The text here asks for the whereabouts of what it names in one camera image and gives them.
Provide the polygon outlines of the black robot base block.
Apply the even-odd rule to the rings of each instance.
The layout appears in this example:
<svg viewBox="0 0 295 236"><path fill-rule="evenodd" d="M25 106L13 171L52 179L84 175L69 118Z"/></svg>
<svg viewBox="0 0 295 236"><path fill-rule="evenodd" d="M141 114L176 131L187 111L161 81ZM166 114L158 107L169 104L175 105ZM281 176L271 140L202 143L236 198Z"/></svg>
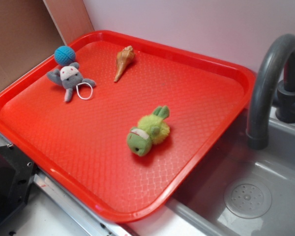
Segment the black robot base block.
<svg viewBox="0 0 295 236"><path fill-rule="evenodd" d="M16 146L0 147L0 227L27 205L36 164Z"/></svg>

